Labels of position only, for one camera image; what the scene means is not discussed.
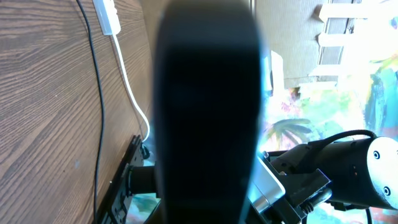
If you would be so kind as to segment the Samsung Galaxy smartphone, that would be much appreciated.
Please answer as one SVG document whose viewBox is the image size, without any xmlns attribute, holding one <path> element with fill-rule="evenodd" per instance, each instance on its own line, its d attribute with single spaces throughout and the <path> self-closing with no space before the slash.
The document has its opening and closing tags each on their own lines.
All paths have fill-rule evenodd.
<svg viewBox="0 0 398 224">
<path fill-rule="evenodd" d="M 242 223 L 261 113 L 261 40 L 242 1 L 171 1 L 154 59 L 164 223 Z"/>
</svg>

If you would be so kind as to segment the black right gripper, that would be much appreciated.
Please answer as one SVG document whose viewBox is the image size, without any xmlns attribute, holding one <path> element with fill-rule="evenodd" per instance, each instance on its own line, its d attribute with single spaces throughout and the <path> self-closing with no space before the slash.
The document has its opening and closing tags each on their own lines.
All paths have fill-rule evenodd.
<svg viewBox="0 0 398 224">
<path fill-rule="evenodd" d="M 327 187 L 331 180 L 321 170 L 307 174 L 280 174 L 271 165 L 267 152 L 260 152 L 258 156 L 285 189 L 284 196 L 258 213 L 260 223 L 306 223 L 315 207 L 331 198 L 332 190 Z"/>
</svg>

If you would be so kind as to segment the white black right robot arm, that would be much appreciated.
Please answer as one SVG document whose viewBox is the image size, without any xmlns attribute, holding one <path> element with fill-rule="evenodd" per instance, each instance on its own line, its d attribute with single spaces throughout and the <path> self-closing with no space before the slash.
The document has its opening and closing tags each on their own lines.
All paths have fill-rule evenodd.
<svg viewBox="0 0 398 224">
<path fill-rule="evenodd" d="M 314 141 L 260 155 L 248 199 L 258 223 L 305 223 L 322 203 L 340 211 L 395 210 L 397 141 Z"/>
</svg>

